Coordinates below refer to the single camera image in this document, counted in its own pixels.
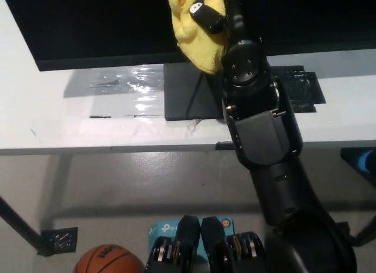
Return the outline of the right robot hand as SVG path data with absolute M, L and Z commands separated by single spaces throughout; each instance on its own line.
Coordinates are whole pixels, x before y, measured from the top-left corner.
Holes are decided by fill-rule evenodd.
M 189 8 L 189 14 L 195 23 L 210 34 L 224 31 L 230 46 L 249 44 L 240 0 L 224 0 L 224 6 L 226 13 L 222 15 L 208 6 L 205 0 L 195 0 Z

